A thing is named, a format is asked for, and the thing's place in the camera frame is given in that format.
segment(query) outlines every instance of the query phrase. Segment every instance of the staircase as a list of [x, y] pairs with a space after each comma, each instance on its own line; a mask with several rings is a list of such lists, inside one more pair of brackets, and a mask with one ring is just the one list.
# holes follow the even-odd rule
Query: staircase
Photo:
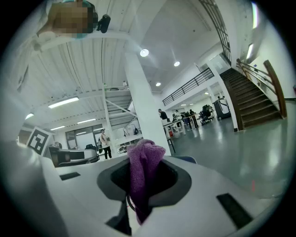
[[267, 96], [244, 75], [228, 69], [220, 76], [224, 82], [228, 82], [226, 88], [233, 92], [229, 94], [235, 96], [244, 128], [282, 118]]

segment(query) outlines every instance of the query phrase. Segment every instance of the black railing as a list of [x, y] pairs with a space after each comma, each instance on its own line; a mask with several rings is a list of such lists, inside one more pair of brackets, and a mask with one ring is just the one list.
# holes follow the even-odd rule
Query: black railing
[[178, 90], [166, 97], [162, 102], [166, 106], [169, 103], [172, 103], [174, 100], [180, 96], [191, 91], [193, 88], [199, 86], [200, 84], [206, 82], [208, 79], [212, 78], [214, 75], [210, 68], [207, 68], [205, 71], [202, 71], [196, 77], [192, 78], [189, 82], [181, 86]]
[[200, 3], [205, 8], [206, 12], [208, 13], [209, 17], [211, 18], [217, 33], [220, 38], [220, 42], [223, 48], [223, 54], [226, 57], [226, 60], [231, 65], [231, 53], [230, 53], [230, 44], [229, 38], [227, 34], [227, 30], [220, 14], [220, 11], [215, 3], [214, 0], [199, 0]]

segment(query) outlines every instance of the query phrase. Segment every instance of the stair railing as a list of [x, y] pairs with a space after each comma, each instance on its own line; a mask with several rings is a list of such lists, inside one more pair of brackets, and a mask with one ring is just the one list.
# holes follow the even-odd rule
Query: stair railing
[[[243, 74], [252, 81], [254, 84], [259, 85], [261, 87], [261, 84], [264, 84], [270, 91], [273, 92], [274, 95], [276, 95], [279, 105], [279, 112], [283, 118], [287, 117], [287, 109], [286, 109], [286, 103], [284, 99], [284, 94], [282, 87], [279, 83], [277, 74], [275, 73], [271, 63], [269, 60], [264, 61], [263, 65], [266, 68], [267, 72], [261, 71], [250, 64], [246, 64], [242, 62], [240, 59], [237, 59], [236, 66], [240, 68], [243, 71]], [[268, 92], [261, 88], [261, 90], [268, 96]]]

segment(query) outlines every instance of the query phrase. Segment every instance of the ceiling light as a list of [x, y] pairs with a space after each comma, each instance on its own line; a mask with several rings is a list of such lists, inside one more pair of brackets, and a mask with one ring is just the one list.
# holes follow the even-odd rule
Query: ceiling light
[[50, 130], [53, 131], [53, 130], [57, 130], [57, 129], [64, 128], [64, 127], [65, 126], [61, 126], [61, 127], [53, 128], [53, 129], [50, 129]]
[[29, 113], [25, 119], [31, 118], [32, 116], [34, 116], [34, 114]]
[[64, 104], [67, 104], [67, 103], [71, 103], [71, 102], [74, 102], [74, 101], [78, 101], [78, 97], [74, 97], [74, 98], [70, 98], [70, 99], [66, 99], [66, 100], [62, 100], [60, 102], [57, 102], [57, 103], [54, 103], [52, 105], [49, 106], [49, 108], [55, 108], [55, 107], [58, 107], [58, 106], [62, 106]]
[[255, 3], [252, 2], [253, 9], [253, 29], [258, 26], [258, 8]]
[[94, 120], [96, 120], [96, 119], [93, 118], [93, 119], [89, 119], [89, 120], [81, 121], [81, 122], [78, 122], [77, 124], [82, 124], [82, 123], [86, 123], [86, 122], [90, 122], [90, 121], [94, 121]]
[[143, 49], [143, 50], [141, 50], [141, 52], [140, 52], [140, 55], [141, 55], [142, 57], [146, 57], [146, 56], [148, 56], [148, 54], [149, 54], [149, 50], [147, 50], [147, 49]]
[[253, 44], [250, 44], [250, 45], [249, 45], [248, 54], [247, 54], [247, 59], [251, 56], [252, 49], [253, 49]]

